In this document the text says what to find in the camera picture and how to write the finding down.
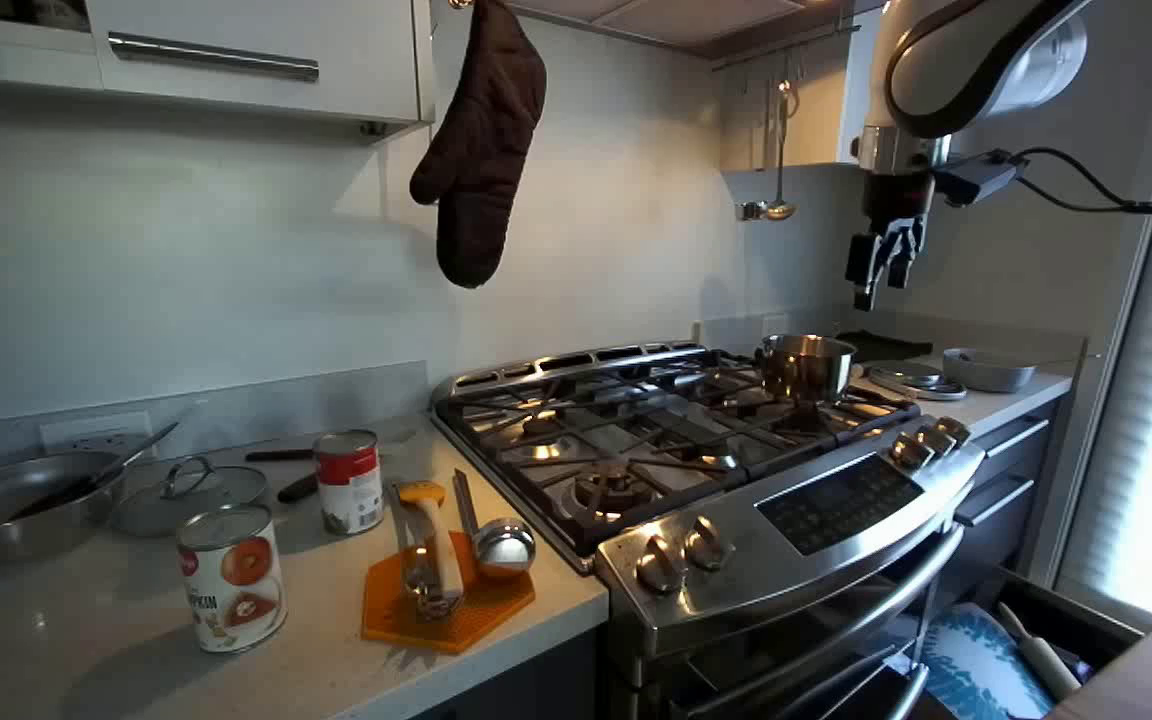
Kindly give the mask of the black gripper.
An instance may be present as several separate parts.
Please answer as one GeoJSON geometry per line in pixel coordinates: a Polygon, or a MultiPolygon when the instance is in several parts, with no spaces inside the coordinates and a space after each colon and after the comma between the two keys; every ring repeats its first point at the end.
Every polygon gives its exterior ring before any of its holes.
{"type": "Polygon", "coordinates": [[[864,180],[870,227],[853,238],[846,269],[846,277],[855,286],[853,310],[874,313],[881,286],[914,286],[914,269],[924,251],[932,192],[935,180],[927,174],[864,180]]]}

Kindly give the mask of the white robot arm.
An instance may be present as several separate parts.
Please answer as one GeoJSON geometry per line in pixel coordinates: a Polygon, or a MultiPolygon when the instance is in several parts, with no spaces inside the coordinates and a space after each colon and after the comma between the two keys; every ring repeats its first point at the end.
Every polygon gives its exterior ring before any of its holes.
{"type": "Polygon", "coordinates": [[[1008,151],[960,149],[985,120],[1056,100],[1087,61],[1087,0],[883,0],[864,130],[864,227],[846,280],[870,313],[905,287],[932,202],[975,205],[1020,176],[1008,151]]]}

